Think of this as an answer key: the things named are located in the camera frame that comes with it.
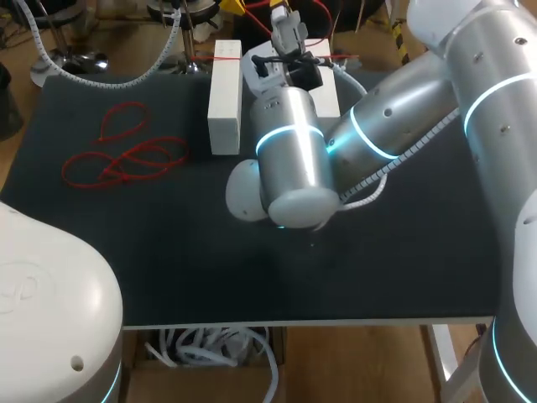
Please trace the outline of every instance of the red cable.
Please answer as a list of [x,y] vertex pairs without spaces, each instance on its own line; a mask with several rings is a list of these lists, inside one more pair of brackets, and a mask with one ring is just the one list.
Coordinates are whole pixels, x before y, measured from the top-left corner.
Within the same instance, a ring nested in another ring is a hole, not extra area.
[[328,27],[328,31],[326,32],[326,35],[323,39],[319,39],[317,42],[315,42],[314,44],[307,44],[305,47],[306,48],[310,48],[311,46],[315,46],[316,44],[319,44],[321,43],[323,40],[325,39],[328,39],[330,38],[330,34],[332,33],[332,26],[333,26],[333,22],[332,22],[332,15],[330,14],[330,10],[328,9],[327,6],[325,6],[323,3],[321,3],[319,0],[313,0],[313,3],[317,4],[319,7],[321,7],[325,13],[326,13],[326,17],[328,18],[328,23],[329,23],[329,27]]
[[[138,123],[138,125],[136,125],[134,128],[130,128],[129,130],[126,130],[125,132],[116,134],[114,136],[106,137],[104,133],[105,133],[105,128],[107,126],[108,120],[114,113],[117,113],[126,107],[139,107],[143,109],[144,119],[142,120],[142,122]],[[137,131],[139,131],[139,129],[141,129],[143,126],[147,124],[149,120],[148,116],[149,116],[149,110],[147,109],[145,105],[139,102],[125,102],[125,103],[116,105],[115,107],[112,107],[102,119],[101,132],[100,132],[100,136],[97,142],[103,143],[103,142],[107,142],[113,139],[119,139],[119,138],[125,137],[129,134],[136,133]],[[184,149],[184,155],[179,157],[176,160],[173,160],[172,154],[164,147],[161,147],[160,145],[158,145],[158,143],[163,143],[163,142],[180,144],[181,147]],[[168,162],[142,160],[139,157],[135,156],[137,153],[141,151],[160,152],[166,156],[166,158],[168,159]],[[148,179],[157,178],[165,174],[166,172],[168,172],[169,168],[175,165],[184,163],[186,159],[188,158],[188,154],[189,154],[189,150],[188,150],[186,142],[183,139],[178,139],[176,137],[159,137],[156,139],[149,139],[149,140],[143,141],[142,143],[125,151],[117,158],[114,158],[108,154],[105,154],[102,152],[96,152],[96,151],[87,151],[82,154],[74,155],[70,157],[61,167],[61,177],[65,181],[65,183],[67,183],[69,186],[73,186],[79,189],[95,189],[98,187],[116,185],[116,184],[127,182],[127,181],[144,181]],[[110,164],[97,177],[98,181],[95,183],[77,183],[68,179],[67,177],[68,168],[77,160],[88,159],[88,158],[99,158],[102,160],[110,161]],[[149,173],[145,175],[128,174],[125,172],[125,169],[121,166],[121,163],[123,160],[128,160],[134,164],[138,164],[138,165],[142,165],[142,166],[146,166],[150,168],[160,168],[160,170],[158,170],[157,172],[153,172],[153,173]]]
[[[110,117],[114,113],[118,113],[119,111],[122,111],[123,109],[125,109],[127,107],[138,107],[138,108],[142,109],[143,110],[143,120],[142,120],[142,122],[138,123],[138,125],[136,125],[133,128],[130,128],[129,130],[125,130],[124,132],[122,132],[120,134],[116,134],[115,136],[111,136],[111,137],[105,137],[105,135],[104,135],[105,128],[107,127],[108,120],[110,120]],[[128,136],[130,134],[136,133],[137,131],[139,131],[139,129],[141,129],[143,126],[146,125],[148,120],[149,120],[149,110],[142,103],[140,103],[140,102],[124,102],[124,103],[120,103],[120,104],[118,104],[118,105],[116,105],[114,107],[111,107],[108,110],[108,112],[106,113],[106,115],[104,115],[104,118],[101,121],[101,133],[99,135],[99,139],[97,139],[96,141],[97,142],[104,142],[104,141],[119,139],[121,137],[125,137],[125,136]]]
[[265,27],[265,26],[263,25],[263,23],[262,23],[261,21],[259,21],[258,18],[257,18],[255,15],[253,15],[252,13],[250,13],[250,12],[248,11],[247,8],[244,8],[244,13],[245,13],[248,17],[250,17],[250,18],[252,19],[252,21],[253,21],[253,22],[254,22],[260,29],[262,29],[264,33],[266,33],[266,34],[269,36],[269,38],[272,36],[272,32],[270,31],[270,29],[268,29],[267,27]]
[[258,7],[268,6],[269,4],[270,4],[270,0],[263,0],[262,2],[244,4],[244,6],[245,8],[258,8]]

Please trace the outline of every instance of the white rectangular block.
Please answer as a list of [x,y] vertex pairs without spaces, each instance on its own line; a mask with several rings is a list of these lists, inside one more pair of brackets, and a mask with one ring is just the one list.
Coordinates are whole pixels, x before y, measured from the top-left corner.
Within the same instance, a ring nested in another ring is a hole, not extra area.
[[[240,40],[217,40],[215,57],[242,56]],[[241,133],[241,61],[214,60],[207,121],[211,151],[218,155],[238,154]]]
[[[305,44],[314,44],[319,42],[318,39],[306,39]],[[328,39],[319,44],[309,46],[306,50],[310,51],[313,56],[328,56],[330,54],[330,44]],[[322,86],[310,91],[319,118],[320,129],[326,133],[339,120],[340,110],[337,101],[336,81],[334,72],[329,67],[319,67],[322,77]]]

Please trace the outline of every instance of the table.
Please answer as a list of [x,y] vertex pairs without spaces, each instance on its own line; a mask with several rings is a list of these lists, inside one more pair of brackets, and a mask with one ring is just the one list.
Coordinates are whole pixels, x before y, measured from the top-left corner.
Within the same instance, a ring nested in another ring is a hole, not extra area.
[[[383,76],[358,78],[371,87]],[[371,206],[338,214],[318,233],[281,230],[227,211],[227,177],[253,155],[252,97],[244,96],[242,155],[215,157],[205,120],[209,85],[206,77],[156,76],[104,95],[47,81],[0,195],[107,259],[126,327],[478,322],[494,314],[498,246],[460,122],[396,170]],[[355,95],[338,91],[346,110]],[[148,105],[151,123],[107,152],[173,134],[189,143],[189,163],[155,181],[68,187],[62,164],[100,147],[91,141],[102,116],[123,101]]]

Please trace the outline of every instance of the red wire bundle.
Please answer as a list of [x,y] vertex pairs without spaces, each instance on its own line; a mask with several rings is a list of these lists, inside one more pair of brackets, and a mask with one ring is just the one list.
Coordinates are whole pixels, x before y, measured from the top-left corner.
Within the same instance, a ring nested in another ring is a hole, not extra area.
[[[126,107],[138,107],[142,109],[143,111],[143,120],[138,123],[135,127],[130,128],[128,130],[125,130],[124,132],[120,134],[116,134],[114,136],[105,136],[105,129],[107,127],[108,121],[110,120],[110,117],[122,111]],[[108,141],[120,139],[123,137],[126,137],[130,134],[136,133],[141,128],[143,128],[149,121],[149,110],[145,105],[143,105],[140,102],[125,102],[120,103],[119,105],[116,105],[115,107],[112,107],[104,116],[101,122],[101,132],[99,135],[99,139],[96,140],[96,143],[106,143]],[[185,150],[185,154],[182,157],[179,157],[176,160],[173,160],[172,154],[165,149],[164,147],[160,146],[160,143],[176,143],[180,144],[182,148]],[[166,157],[168,160],[167,162],[156,162],[156,161],[147,161],[143,160],[139,157],[136,157],[135,155],[142,152],[142,151],[157,151]],[[119,157],[114,158],[111,157],[111,155],[97,152],[97,151],[87,151],[82,154],[74,155],[70,157],[61,167],[61,178],[69,185],[73,187],[77,187],[79,189],[95,189],[99,187],[104,186],[110,186],[115,185],[127,181],[144,181],[148,179],[154,179],[159,176],[162,176],[166,172],[168,172],[169,168],[182,164],[186,161],[189,154],[189,150],[187,147],[187,144],[184,140],[178,139],[176,137],[159,137],[156,139],[150,139],[146,140],[131,149],[128,149],[124,153],[122,153]],[[77,160],[82,159],[88,159],[88,158],[98,158],[102,160],[108,160],[110,161],[110,164],[101,172],[101,174],[97,177],[98,182],[95,183],[77,183],[74,181],[71,181],[67,178],[67,169],[75,163]],[[149,168],[160,168],[157,172],[153,172],[146,175],[134,175],[134,174],[128,174],[125,172],[125,169],[121,166],[121,163],[123,160],[128,160],[131,163],[146,166]]]

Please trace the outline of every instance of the robotic arm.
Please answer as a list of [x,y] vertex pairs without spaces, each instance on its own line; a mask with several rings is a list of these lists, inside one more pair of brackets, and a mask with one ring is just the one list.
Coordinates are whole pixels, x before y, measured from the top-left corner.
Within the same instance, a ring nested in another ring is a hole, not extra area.
[[413,0],[409,25],[431,52],[380,83],[330,133],[318,129],[307,89],[256,94],[258,160],[233,171],[228,207],[288,228],[323,223],[425,145],[458,104],[503,253],[482,392],[491,403],[537,402],[537,22],[512,0]]

